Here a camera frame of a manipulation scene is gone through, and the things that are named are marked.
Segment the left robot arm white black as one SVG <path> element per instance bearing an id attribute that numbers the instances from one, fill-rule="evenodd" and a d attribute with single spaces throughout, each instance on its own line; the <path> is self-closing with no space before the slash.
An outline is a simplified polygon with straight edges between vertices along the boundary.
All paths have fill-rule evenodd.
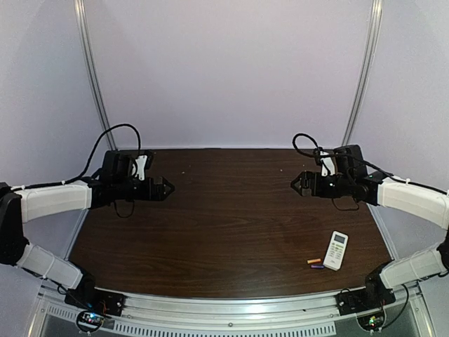
<path id="1" fill-rule="evenodd" d="M 31 243 L 23 225 L 68 211 L 98 209 L 118 201 L 163 201 L 175 187 L 164 177 L 146 175 L 152 165 L 149 150 L 108 150 L 92 176 L 72 181 L 12 187 L 1 184 L 1 264 L 16 266 L 66 289 L 77 289 L 90 277 L 80 267 Z"/>

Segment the white remote control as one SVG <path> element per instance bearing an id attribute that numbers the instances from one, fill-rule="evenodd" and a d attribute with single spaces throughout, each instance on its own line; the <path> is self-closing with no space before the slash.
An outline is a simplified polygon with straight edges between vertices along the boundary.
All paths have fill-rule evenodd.
<path id="1" fill-rule="evenodd" d="M 330 242 L 323 259 L 323 266 L 338 271 L 342 266 L 342 261 L 346 252 L 348 236 L 338 231 L 333 231 Z"/>

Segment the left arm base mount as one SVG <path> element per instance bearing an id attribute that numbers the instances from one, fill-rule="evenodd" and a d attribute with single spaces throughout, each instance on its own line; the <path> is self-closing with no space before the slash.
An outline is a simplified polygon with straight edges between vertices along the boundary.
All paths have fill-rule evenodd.
<path id="1" fill-rule="evenodd" d="M 90 336 L 109 319 L 120 317 L 126 297 L 122 293 L 100 290 L 95 287 L 95 278 L 87 273 L 82 276 L 75 289 L 58 286 L 65 296 L 65 303 L 81 309 L 75 324 L 81 333 Z"/>

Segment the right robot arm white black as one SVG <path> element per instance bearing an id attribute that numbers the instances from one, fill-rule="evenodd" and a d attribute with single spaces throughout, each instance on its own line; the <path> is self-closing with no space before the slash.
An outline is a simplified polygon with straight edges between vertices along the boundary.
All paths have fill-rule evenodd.
<path id="1" fill-rule="evenodd" d="M 404 180 L 380 168 L 368 172 L 371 163 L 364 160 L 358 145 L 337 147 L 331 153 L 317 147 L 307 155 L 320 171 L 303 171 L 290 186 L 303 197 L 339 199 L 381 206 L 409 213 L 448 229 L 448 193 Z M 395 287 L 448 273 L 448 241 L 399 260 L 380 265 L 366 277 L 371 300 L 380 302 Z"/>

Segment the orange AAA battery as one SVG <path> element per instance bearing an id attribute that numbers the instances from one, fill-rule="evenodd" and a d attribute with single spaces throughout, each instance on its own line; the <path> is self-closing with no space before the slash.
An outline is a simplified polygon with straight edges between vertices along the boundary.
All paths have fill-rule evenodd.
<path id="1" fill-rule="evenodd" d="M 322 264 L 321 259 L 313 259 L 313 260 L 307 260 L 308 265 L 320 265 Z"/>

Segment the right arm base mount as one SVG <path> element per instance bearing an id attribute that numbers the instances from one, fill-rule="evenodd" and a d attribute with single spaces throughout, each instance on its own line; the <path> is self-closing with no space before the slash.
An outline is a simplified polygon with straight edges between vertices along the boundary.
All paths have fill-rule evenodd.
<path id="1" fill-rule="evenodd" d="M 358 325 L 364 331 L 374 333 L 381 332 L 387 325 L 385 306 L 394 303 L 396 297 L 382 283 L 380 272 L 373 271 L 366 277 L 362 289 L 342 289 L 335 300 L 340 316 L 356 314 Z"/>

